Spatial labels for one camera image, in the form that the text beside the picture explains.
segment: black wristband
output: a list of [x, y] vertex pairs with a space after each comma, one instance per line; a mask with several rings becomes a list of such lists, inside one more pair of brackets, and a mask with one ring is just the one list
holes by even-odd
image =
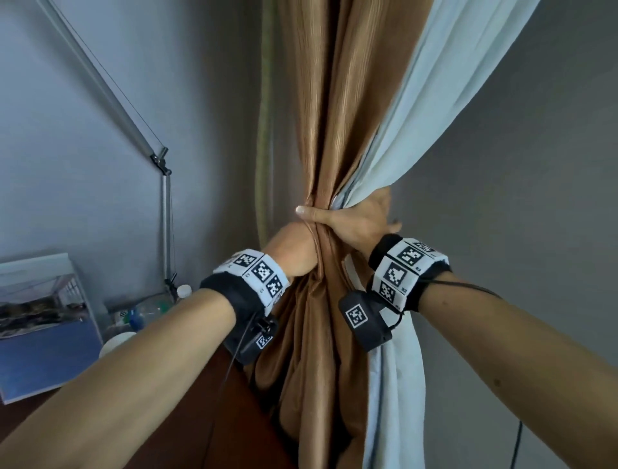
[[421, 301], [421, 296], [427, 289], [427, 286], [430, 284], [427, 280], [433, 280], [438, 275], [444, 272], [452, 272], [451, 267], [444, 261], [436, 262], [433, 264], [425, 273], [423, 273], [412, 291], [408, 295], [408, 298], [405, 302], [405, 308], [407, 311], [418, 311], [418, 303]]
[[258, 294], [242, 279], [229, 272], [214, 273], [200, 283], [200, 288], [218, 291], [234, 308], [236, 325], [246, 324], [255, 311], [264, 311]]
[[371, 267], [373, 271], [377, 270], [386, 253], [389, 252], [391, 248], [402, 239], [403, 238], [398, 234], [385, 234], [382, 236], [382, 239], [380, 239], [376, 247], [373, 248], [373, 251], [369, 256], [369, 267]]

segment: photo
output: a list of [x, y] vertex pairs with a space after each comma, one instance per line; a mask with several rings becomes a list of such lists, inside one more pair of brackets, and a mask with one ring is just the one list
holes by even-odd
[[0, 339], [88, 318], [74, 274], [0, 287]]

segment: brown curtain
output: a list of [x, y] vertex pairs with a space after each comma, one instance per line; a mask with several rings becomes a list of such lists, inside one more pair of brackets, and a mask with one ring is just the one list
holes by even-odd
[[[328, 208], [356, 169], [423, 30], [432, 0], [280, 0], [307, 205]], [[279, 303], [280, 332], [255, 365], [263, 398], [298, 442], [301, 469], [360, 468], [368, 363], [339, 312], [346, 247], [313, 226], [318, 268]]]

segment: plastic bottle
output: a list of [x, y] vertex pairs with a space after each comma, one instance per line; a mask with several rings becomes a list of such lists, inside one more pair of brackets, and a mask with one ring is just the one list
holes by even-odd
[[191, 285], [181, 285], [176, 289], [176, 294], [178, 295], [178, 301], [176, 301], [177, 303], [185, 298], [188, 298], [189, 296], [191, 296], [191, 294], [193, 293], [193, 290], [191, 290]]
[[173, 305], [167, 293], [151, 296], [131, 309], [129, 323], [133, 330], [142, 330], [167, 313]]

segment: hand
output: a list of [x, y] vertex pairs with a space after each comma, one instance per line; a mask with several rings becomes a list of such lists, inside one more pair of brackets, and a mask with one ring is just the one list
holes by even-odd
[[313, 235], [303, 222], [292, 222], [281, 228], [264, 248], [283, 269], [288, 278], [301, 277], [318, 265]]
[[369, 259], [382, 236], [401, 230], [401, 223], [389, 224], [386, 220], [390, 207], [391, 188], [383, 187], [348, 209], [323, 210], [301, 206], [296, 208], [296, 213], [306, 222], [330, 226], [343, 242]]

